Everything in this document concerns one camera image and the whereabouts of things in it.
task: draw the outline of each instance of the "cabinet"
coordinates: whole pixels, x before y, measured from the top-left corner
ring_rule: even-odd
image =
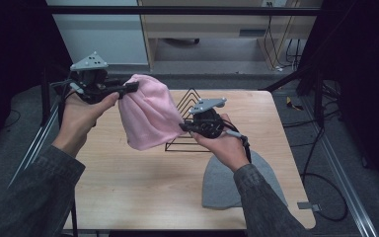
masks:
[[[320,7],[322,0],[285,0],[284,7]],[[139,6],[261,7],[262,0],[139,0]],[[153,67],[157,39],[254,38],[258,39],[271,68],[287,39],[306,40],[316,17],[274,16],[270,21],[273,43],[265,33],[269,16],[141,16],[149,65]]]

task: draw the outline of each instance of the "wire rack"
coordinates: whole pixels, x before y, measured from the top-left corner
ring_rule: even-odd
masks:
[[[183,120],[192,119],[190,109],[201,99],[201,96],[194,88],[189,88],[177,104],[178,112]],[[198,145],[189,133],[180,135],[174,140],[165,143],[165,151],[175,152],[209,152],[204,147]]]

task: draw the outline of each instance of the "human hand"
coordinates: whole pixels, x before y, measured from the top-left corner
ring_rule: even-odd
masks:
[[[61,128],[52,145],[76,157],[86,142],[88,132],[97,122],[97,118],[114,106],[118,98],[119,93],[115,92],[99,103],[89,105],[76,93],[69,96],[66,100]]]
[[[222,119],[230,121],[226,114],[220,116]],[[229,135],[226,132],[222,132],[215,139],[206,138],[196,132],[192,132],[191,136],[198,144],[210,150],[221,163],[229,167],[233,172],[249,164],[242,141],[235,136]]]

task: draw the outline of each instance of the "wooden table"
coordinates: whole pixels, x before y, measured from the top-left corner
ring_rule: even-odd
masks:
[[[186,91],[171,91],[177,103]],[[290,212],[306,227],[315,226],[273,98],[264,91],[204,91],[201,98],[227,98],[228,114],[251,149],[276,174]],[[130,148],[117,106],[99,118],[77,156],[86,170],[76,187],[79,229],[244,229],[241,207],[212,210],[201,206],[202,179],[211,153],[170,152],[163,145]],[[65,229],[71,229],[70,217]]]

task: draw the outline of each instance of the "black backdrop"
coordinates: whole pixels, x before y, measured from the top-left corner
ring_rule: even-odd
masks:
[[[11,98],[35,85],[47,68],[49,81],[66,77],[55,65],[72,64],[51,15],[29,13],[23,4],[45,5],[45,0],[0,1],[0,129],[11,110]]]
[[[370,168],[379,171],[379,1],[325,1],[326,9],[348,9],[346,18],[318,17],[302,57],[304,66],[341,21],[323,50],[324,79],[341,85],[343,118]]]

